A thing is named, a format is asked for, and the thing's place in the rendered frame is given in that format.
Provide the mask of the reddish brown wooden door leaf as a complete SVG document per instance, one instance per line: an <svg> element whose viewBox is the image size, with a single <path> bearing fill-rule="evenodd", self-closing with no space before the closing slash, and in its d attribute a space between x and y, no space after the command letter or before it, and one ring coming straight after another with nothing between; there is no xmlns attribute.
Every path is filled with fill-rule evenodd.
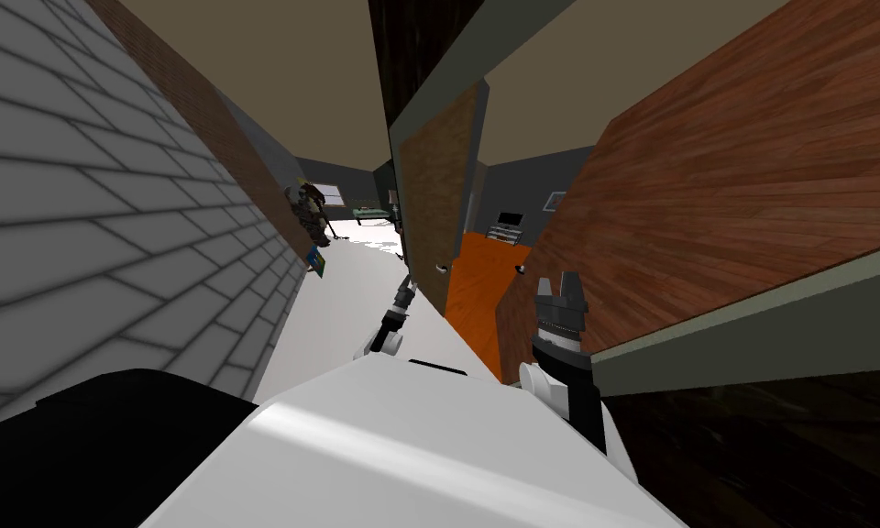
<svg viewBox="0 0 880 528"><path fill-rule="evenodd" d="M498 303L498 376L539 276L580 273L603 355L879 250L880 0L786 0L604 127Z"/></svg>

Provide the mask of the light brown speckled door leaf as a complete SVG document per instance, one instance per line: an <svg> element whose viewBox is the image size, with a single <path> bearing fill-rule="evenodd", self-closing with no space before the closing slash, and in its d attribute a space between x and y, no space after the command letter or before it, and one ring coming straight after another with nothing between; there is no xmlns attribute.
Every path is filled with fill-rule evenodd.
<svg viewBox="0 0 880 528"><path fill-rule="evenodd" d="M488 84L474 83L400 145L406 261L418 292L442 316L469 215L488 98ZM447 274L437 265L447 266Z"/></svg>

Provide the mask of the black television on stand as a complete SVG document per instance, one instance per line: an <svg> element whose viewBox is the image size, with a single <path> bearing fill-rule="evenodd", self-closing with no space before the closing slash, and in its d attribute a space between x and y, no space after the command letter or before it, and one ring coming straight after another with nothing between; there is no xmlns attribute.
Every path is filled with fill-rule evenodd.
<svg viewBox="0 0 880 528"><path fill-rule="evenodd" d="M523 236L521 230L523 219L523 214L502 211L487 229L485 238L518 246Z"/></svg>

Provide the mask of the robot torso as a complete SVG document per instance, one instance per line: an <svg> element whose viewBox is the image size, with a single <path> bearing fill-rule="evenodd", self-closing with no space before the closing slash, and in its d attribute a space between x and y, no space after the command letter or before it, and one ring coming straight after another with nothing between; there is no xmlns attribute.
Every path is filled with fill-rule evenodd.
<svg viewBox="0 0 880 528"><path fill-rule="evenodd" d="M369 355L260 405L139 528L687 528L531 393Z"/></svg>

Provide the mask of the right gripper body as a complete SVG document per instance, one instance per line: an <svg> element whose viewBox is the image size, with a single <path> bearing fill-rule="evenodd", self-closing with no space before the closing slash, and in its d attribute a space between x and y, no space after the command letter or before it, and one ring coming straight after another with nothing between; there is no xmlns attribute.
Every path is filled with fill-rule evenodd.
<svg viewBox="0 0 880 528"><path fill-rule="evenodd" d="M588 312L588 303L585 300L535 295L534 304L539 325L554 325L569 332L583 332L586 329L585 314Z"/></svg>

